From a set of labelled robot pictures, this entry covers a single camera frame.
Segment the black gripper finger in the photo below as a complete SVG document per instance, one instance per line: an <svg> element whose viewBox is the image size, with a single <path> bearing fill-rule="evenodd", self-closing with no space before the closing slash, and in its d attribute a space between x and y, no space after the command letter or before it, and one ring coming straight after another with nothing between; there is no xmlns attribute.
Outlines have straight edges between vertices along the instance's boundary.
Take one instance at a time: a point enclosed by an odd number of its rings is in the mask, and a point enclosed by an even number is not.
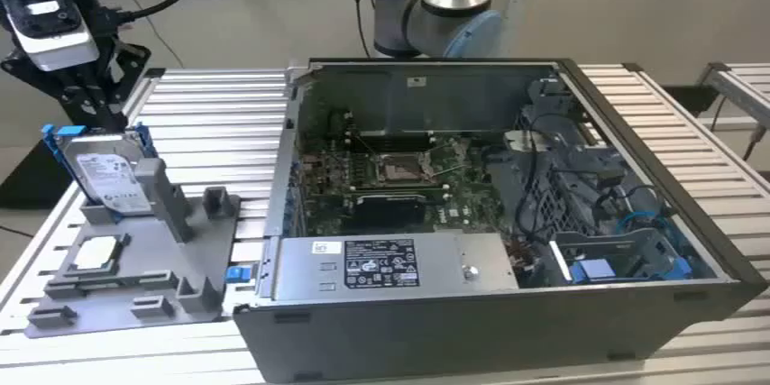
<svg viewBox="0 0 770 385"><path fill-rule="evenodd" d="M97 84L90 64L43 71L26 55L11 53L2 60L2 70L47 94L69 117L98 116L90 91L90 85Z"/></svg>
<svg viewBox="0 0 770 385"><path fill-rule="evenodd" d="M105 122L109 130L125 130L129 118L122 109L131 92L141 81L151 51L138 44L114 40L113 57L105 70L105 97L110 120Z"/></svg>

